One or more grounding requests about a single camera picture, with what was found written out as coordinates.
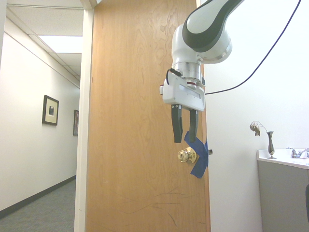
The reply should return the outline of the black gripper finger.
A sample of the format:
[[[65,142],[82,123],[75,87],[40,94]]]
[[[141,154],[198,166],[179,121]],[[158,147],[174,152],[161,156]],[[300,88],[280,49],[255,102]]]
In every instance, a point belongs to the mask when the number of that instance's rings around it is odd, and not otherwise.
[[[183,135],[183,122],[182,122],[182,106],[180,104],[173,104],[171,106],[171,119],[174,134],[174,142],[181,143]]]
[[[190,128],[189,128],[189,140],[195,142],[198,129],[198,111],[191,109],[190,111]]]

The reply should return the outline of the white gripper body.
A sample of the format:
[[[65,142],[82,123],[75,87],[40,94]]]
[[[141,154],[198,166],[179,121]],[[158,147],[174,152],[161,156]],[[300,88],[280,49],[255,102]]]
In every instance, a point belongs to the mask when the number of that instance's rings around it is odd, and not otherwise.
[[[181,77],[182,73],[170,68],[167,71],[164,84],[159,91],[164,103],[179,104],[187,110],[204,111],[205,91],[204,88],[195,85],[186,78]]]

